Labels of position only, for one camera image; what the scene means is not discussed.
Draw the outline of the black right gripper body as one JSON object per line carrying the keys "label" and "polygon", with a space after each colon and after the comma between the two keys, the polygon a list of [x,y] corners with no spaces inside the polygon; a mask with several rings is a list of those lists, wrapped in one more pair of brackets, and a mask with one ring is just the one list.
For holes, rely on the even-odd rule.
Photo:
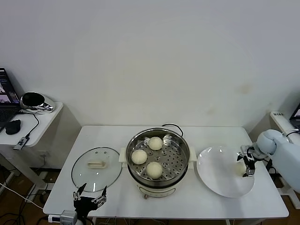
{"label": "black right gripper body", "polygon": [[246,153],[243,160],[246,165],[246,171],[255,171],[255,159],[251,153]]}

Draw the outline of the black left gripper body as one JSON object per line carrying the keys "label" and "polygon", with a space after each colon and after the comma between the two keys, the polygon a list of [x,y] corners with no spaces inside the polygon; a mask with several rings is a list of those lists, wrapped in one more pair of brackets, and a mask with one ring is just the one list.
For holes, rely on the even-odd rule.
{"label": "black left gripper body", "polygon": [[78,216],[87,216],[102,206],[102,202],[95,202],[91,197],[81,197],[80,200],[73,200],[73,206]]}

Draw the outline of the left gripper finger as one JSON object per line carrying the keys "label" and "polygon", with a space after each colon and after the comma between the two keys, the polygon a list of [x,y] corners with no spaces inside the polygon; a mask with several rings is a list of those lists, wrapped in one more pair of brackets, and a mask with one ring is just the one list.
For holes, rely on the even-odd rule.
{"label": "left gripper finger", "polygon": [[74,201],[79,201],[81,199],[81,194],[84,191],[85,187],[86,187],[87,183],[84,183],[82,186],[80,186],[78,188],[77,191],[73,192],[73,200]]}
{"label": "left gripper finger", "polygon": [[106,203],[106,200],[107,200],[107,198],[106,198],[106,193],[107,193],[107,186],[105,186],[105,188],[103,189],[101,195],[98,196],[97,198],[95,198],[95,199],[93,200],[93,202],[96,204],[96,206],[97,206],[98,208],[100,208],[101,206],[104,205],[104,203]]}

